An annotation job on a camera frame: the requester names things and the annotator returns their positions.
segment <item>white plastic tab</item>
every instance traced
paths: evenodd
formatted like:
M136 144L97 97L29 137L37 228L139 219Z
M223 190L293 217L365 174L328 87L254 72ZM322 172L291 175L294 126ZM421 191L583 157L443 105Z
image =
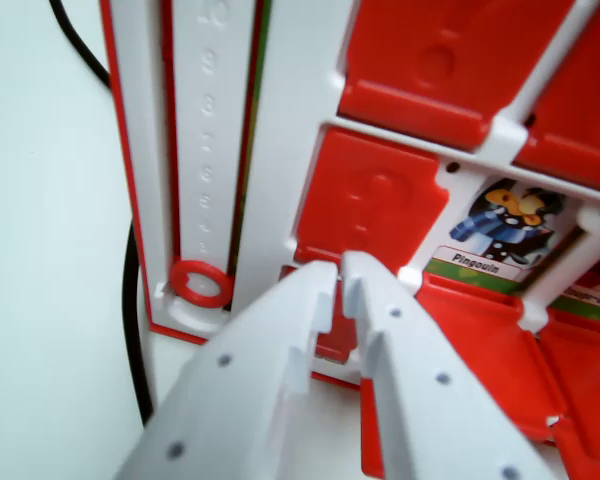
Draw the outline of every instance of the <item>white plastic tab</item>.
M343 308L373 379L387 480L553 478L453 349L380 262L342 260Z
M275 478L317 332L331 330L337 275L332 263L302 267L200 348L117 478Z
M529 132L519 123L496 115L489 136L476 151L476 161L485 165L505 166L516 158Z
M184 260L226 272L254 0L173 2L180 245ZM206 277L196 293L213 296Z

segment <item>small black dot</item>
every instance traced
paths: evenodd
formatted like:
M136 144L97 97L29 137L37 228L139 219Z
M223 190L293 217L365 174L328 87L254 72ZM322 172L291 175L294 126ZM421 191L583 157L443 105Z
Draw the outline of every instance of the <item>small black dot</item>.
M169 445L169 448L167 449L167 459L176 460L177 458L180 458L183 453L184 443L173 442L171 445Z
M446 372L441 372L436 375L436 381L442 385L449 385L451 383L451 377Z
M516 467L504 467L502 469L502 477L507 480L518 480L520 478L520 473L518 473L518 469Z
M460 170L460 164L458 162L451 162L447 165L447 172L449 173L456 173L458 170Z
M231 360L233 360L233 357L231 355L229 355L228 353L222 354L220 355L220 357L218 357L218 365L221 367L226 367L231 363Z
M533 124L536 123L536 114L531 113L527 119L524 121L523 125L527 128L533 127Z

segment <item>white surface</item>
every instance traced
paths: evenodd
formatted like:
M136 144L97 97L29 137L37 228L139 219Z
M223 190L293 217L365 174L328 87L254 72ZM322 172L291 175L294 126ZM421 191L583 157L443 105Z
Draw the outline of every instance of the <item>white surface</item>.
M331 330L337 277L333 263L305 265L200 348L117 478L277 478L317 334ZM165 455L174 442L186 453L177 462Z
M106 66L97 2L65 5ZM48 2L0 0L0 480L109 478L141 431L117 132Z
M180 251L227 272L254 0L173 2ZM215 295L197 279L196 293Z

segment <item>red flap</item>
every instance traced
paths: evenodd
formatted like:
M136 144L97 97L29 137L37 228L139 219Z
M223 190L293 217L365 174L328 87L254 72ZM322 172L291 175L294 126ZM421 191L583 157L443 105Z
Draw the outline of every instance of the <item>red flap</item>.
M551 41L572 0L365 0L340 114L472 149Z
M551 439L547 418L565 403L535 337L517 325L519 299L426 273L416 298L516 425Z
M600 462L585 451L576 429L568 419L560 420L553 428L556 446L571 480L600 480Z
M298 262L339 262L364 250L392 272L405 265L444 209L437 157L338 128L322 144L298 226Z
M574 433L600 462L600 332L560 321L565 314L559 310L551 314L540 346L566 397Z
M600 190L600 7L534 113L515 163Z

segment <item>cartoon character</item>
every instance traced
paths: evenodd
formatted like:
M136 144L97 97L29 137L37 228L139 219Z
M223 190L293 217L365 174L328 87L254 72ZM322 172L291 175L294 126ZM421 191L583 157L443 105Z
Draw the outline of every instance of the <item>cartoon character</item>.
M532 262L525 257L547 246L554 232L544 226L545 216L560 213L565 196L542 188L528 188L517 195L512 191L515 184L505 178L485 190L468 217L449 232L451 238L465 242L481 235L486 242L473 253L500 262L511 258L520 265L536 263L541 255Z

